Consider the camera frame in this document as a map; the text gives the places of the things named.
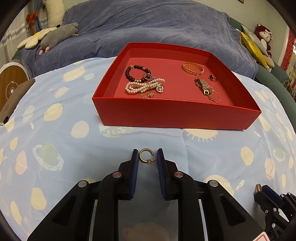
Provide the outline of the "red bow ribbon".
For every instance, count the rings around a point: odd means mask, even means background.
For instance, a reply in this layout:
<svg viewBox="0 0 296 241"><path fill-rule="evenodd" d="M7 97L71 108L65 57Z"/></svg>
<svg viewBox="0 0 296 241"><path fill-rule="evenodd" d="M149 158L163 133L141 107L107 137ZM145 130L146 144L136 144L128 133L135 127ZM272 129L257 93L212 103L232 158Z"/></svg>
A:
<svg viewBox="0 0 296 241"><path fill-rule="evenodd" d="M32 14L27 14L26 16L26 22L28 25L28 31L33 31L36 32L36 28L35 28L35 22L37 21L38 18L38 11L35 11Z"/></svg>

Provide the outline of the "green sofa bed frame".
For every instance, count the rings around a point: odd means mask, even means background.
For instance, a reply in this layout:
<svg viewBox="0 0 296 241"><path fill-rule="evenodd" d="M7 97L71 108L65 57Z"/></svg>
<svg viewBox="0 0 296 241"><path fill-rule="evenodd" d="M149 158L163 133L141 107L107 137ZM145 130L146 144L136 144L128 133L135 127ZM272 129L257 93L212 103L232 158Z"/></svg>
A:
<svg viewBox="0 0 296 241"><path fill-rule="evenodd" d="M253 62L257 65L257 73L252 76L252 79L268 87L276 95L295 130L295 101L273 73L255 62L254 59Z"/></svg>

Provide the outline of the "grey seal plush toy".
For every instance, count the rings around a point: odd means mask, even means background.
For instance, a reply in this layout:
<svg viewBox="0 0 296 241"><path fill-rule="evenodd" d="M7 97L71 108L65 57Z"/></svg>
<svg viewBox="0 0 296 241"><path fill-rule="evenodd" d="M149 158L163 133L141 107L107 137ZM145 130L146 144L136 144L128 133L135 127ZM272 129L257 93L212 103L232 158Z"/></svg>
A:
<svg viewBox="0 0 296 241"><path fill-rule="evenodd" d="M55 47L60 42L78 35L78 23L74 22L67 25L62 25L61 27L49 32L40 43L39 55L49 52L53 47Z"/></svg>

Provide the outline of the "white alpaca plush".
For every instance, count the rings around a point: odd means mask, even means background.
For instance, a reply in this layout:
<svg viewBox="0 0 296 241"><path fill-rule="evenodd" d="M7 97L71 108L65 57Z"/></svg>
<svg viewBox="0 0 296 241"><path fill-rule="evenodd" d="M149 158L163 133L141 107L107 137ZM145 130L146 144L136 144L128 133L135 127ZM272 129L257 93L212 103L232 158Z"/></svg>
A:
<svg viewBox="0 0 296 241"><path fill-rule="evenodd" d="M48 15L48 28L62 25L65 7L62 0L43 0Z"/></svg>

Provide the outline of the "flower shaped cream pillow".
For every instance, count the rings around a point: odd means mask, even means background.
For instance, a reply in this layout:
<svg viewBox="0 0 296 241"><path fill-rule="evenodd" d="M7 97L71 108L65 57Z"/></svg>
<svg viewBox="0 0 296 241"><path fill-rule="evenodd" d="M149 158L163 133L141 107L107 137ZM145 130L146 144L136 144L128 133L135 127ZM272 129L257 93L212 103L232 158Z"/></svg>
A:
<svg viewBox="0 0 296 241"><path fill-rule="evenodd" d="M22 42L20 42L20 44L18 44L17 49L21 49L23 47L25 47L26 49L32 49L34 47L36 47L36 45L38 44L38 42L40 40L42 40L49 32L53 31L57 29L57 27L51 27L51 28L46 28L43 29L37 33L35 33L34 35L28 37L27 39L23 40Z"/></svg>

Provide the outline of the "gold hoop earring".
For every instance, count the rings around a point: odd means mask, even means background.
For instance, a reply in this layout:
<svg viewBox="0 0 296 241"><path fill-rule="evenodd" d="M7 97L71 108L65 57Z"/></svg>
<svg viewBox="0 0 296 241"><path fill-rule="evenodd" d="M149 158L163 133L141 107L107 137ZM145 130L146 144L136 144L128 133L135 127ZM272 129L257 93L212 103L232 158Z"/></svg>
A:
<svg viewBox="0 0 296 241"><path fill-rule="evenodd" d="M143 164L150 165L157 161L156 154L149 148L143 148L139 151L139 161Z"/></svg>
<svg viewBox="0 0 296 241"><path fill-rule="evenodd" d="M262 186L260 184L255 185L255 193L261 192L262 191Z"/></svg>

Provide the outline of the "gold cuff bangle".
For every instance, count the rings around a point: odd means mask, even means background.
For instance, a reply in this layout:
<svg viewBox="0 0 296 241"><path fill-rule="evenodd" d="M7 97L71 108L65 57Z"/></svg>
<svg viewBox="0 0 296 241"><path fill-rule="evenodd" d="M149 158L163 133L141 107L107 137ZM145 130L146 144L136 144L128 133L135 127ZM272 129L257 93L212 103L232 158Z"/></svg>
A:
<svg viewBox="0 0 296 241"><path fill-rule="evenodd" d="M185 62L182 64L182 70L184 70L186 73L189 73L191 75L203 75L204 73L204 68L196 63L192 62Z"/></svg>

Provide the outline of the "blue planet print tablecloth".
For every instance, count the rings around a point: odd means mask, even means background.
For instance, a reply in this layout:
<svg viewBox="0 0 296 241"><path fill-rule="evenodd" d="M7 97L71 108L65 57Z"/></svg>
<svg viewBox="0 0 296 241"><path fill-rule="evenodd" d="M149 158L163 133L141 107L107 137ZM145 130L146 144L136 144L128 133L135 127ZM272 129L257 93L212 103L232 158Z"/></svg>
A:
<svg viewBox="0 0 296 241"><path fill-rule="evenodd" d="M26 240L79 181L116 171L134 149L163 149L193 179L217 180L259 223L256 184L295 193L295 132L273 92L239 75L262 113L245 131L105 126L92 102L112 58L93 58L36 78L1 126L1 212Z"/></svg>

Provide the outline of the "gold flower pendant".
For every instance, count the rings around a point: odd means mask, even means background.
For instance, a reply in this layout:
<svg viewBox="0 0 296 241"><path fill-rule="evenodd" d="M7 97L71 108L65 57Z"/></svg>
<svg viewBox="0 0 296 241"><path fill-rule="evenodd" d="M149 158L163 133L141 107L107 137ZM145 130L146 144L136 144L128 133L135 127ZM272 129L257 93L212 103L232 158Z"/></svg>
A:
<svg viewBox="0 0 296 241"><path fill-rule="evenodd" d="M153 92L148 92L147 94L142 93L139 96L140 96L140 98L152 98L155 96L155 94Z"/></svg>

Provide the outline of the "white curtain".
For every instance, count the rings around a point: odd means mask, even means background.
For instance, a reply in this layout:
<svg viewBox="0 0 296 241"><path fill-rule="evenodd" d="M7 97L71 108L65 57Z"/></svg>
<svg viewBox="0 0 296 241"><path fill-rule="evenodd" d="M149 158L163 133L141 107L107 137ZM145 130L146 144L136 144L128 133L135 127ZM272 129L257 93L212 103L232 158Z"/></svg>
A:
<svg viewBox="0 0 296 241"><path fill-rule="evenodd" d="M12 60L12 57L18 50L18 44L35 33L35 27L29 27L29 23L26 20L27 15L32 15L35 12L34 8L34 1L29 1L14 18L2 37L0 48L1 67Z"/></svg>

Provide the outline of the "round wooden white device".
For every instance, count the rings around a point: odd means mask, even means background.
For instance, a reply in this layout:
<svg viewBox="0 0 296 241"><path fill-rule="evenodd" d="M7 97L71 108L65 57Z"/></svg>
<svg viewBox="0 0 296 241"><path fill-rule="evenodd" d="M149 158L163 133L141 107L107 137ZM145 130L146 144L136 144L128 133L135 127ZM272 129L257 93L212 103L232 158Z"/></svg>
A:
<svg viewBox="0 0 296 241"><path fill-rule="evenodd" d="M9 62L1 67L0 110L3 109L4 105L16 88L27 80L29 80L29 75L22 64Z"/></svg>

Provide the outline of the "brown phone case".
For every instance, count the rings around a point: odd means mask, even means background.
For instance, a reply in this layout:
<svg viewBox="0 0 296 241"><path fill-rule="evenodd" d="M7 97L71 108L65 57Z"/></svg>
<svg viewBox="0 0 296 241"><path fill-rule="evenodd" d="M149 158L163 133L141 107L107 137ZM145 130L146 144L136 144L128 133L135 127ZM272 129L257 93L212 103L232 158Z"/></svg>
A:
<svg viewBox="0 0 296 241"><path fill-rule="evenodd" d="M23 96L28 92L31 86L35 83L35 81L36 80L32 78L20 84L16 88L16 90L12 93L12 95L9 97L9 99L1 109L1 113L0 113L1 126L6 124L9 121L9 118L11 117L14 110L16 109L16 106L18 105L20 100L23 98Z"/></svg>

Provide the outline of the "blue grey bed blanket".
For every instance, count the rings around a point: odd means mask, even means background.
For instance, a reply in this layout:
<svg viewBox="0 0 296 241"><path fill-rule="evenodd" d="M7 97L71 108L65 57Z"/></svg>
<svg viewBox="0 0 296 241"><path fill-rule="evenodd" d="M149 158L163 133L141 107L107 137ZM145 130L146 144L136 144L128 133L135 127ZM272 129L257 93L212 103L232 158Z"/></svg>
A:
<svg viewBox="0 0 296 241"><path fill-rule="evenodd" d="M22 62L31 77L88 58L117 56L130 42L202 49L249 78L258 70L229 15L195 1L86 1L67 9L63 24L74 22L77 36L48 53L39 54L38 47L23 50Z"/></svg>

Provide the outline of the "gold yellow cushion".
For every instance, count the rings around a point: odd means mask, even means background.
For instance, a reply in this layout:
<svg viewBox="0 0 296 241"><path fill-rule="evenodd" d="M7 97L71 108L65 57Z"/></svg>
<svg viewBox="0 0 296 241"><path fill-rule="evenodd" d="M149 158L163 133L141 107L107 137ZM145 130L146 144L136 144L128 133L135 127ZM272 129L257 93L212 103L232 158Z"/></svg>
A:
<svg viewBox="0 0 296 241"><path fill-rule="evenodd" d="M274 61L267 55L267 51L258 37L245 25L241 25L241 28L242 30L239 31L241 44L249 51L257 63L271 71L275 67Z"/></svg>

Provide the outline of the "red cardboard box tray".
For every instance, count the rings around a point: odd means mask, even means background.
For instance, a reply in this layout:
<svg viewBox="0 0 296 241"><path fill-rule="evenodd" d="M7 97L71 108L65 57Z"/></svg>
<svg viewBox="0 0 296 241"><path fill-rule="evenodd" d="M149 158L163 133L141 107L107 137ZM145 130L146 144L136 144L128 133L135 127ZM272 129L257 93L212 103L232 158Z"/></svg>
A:
<svg viewBox="0 0 296 241"><path fill-rule="evenodd" d="M191 75L182 64L204 68ZM162 93L140 98L125 90L130 65L165 80ZM157 128L246 130L261 110L232 71L210 52L164 43L129 43L113 61L92 100L103 124Z"/></svg>

